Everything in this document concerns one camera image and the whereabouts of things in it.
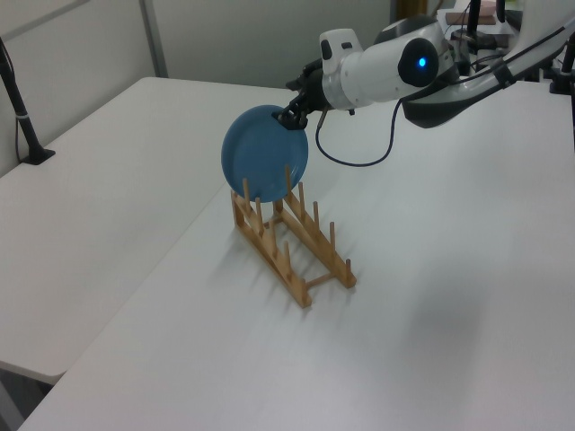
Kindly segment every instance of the black stand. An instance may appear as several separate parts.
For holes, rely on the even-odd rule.
[[[22,163],[35,165],[41,164],[56,152],[43,148],[38,142],[36,132],[34,132],[34,127],[32,126],[32,122],[28,116],[28,111],[24,106],[24,101],[22,100],[22,96],[20,95],[20,91],[16,85],[14,70],[12,69],[12,64],[2,39],[0,39],[0,75],[2,76],[2,81],[4,81],[4,86],[6,87],[8,96],[10,97],[10,102],[14,108],[14,112],[16,113],[16,118],[20,123],[22,132],[26,137],[28,147],[30,148],[28,157],[25,157],[22,160]]]
[[[498,18],[500,20],[504,19],[501,16],[500,8],[505,11],[505,5],[499,0],[498,3]],[[477,53],[480,49],[496,49],[497,40],[491,34],[485,34],[481,31],[477,31],[477,25],[479,24],[479,13],[481,11],[482,2],[481,0],[472,0],[469,4],[469,14],[467,19],[467,28],[463,31],[454,31],[451,35],[452,39],[455,40],[467,40],[467,46],[469,50],[473,53]]]
[[[549,92],[553,94],[571,94],[571,83],[575,83],[573,74],[573,60],[575,60],[575,33],[567,42],[567,52],[563,59],[563,66],[553,70],[553,82],[549,86]]]

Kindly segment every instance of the white wall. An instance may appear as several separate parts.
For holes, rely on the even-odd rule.
[[[428,14],[438,7],[439,0],[428,0]],[[441,5],[441,9],[452,9],[456,5],[456,0],[445,0]]]
[[[90,0],[5,45],[43,145],[154,75],[138,0]],[[16,165],[13,140],[13,108],[0,85],[0,176]]]
[[[390,0],[154,0],[171,78],[283,87],[320,57],[323,31],[352,28],[364,48]]]

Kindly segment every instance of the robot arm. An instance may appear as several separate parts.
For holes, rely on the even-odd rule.
[[[353,30],[320,36],[321,60],[287,87],[298,96],[274,117],[305,128],[315,110],[349,110],[402,99],[405,117],[423,128],[452,119],[556,57],[575,32],[571,0],[526,0],[517,45],[477,75],[460,79],[439,23],[426,16],[398,22],[364,50]]]

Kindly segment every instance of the white table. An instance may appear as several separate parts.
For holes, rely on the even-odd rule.
[[[0,180],[0,368],[54,383],[224,184],[221,142],[290,92],[144,79]]]
[[[22,431],[571,429],[570,103],[517,83],[440,128],[400,114],[372,169],[311,148],[307,199],[358,284],[316,287],[306,310],[222,187]],[[392,108],[330,114],[326,148],[380,154]]]

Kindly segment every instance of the blue plate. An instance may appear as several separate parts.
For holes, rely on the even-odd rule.
[[[272,116],[280,106],[263,105],[247,110],[229,128],[222,145],[222,169],[230,187],[243,196],[247,178],[250,200],[283,199],[288,193],[286,165],[295,186],[307,165],[307,136],[303,130],[286,130]]]

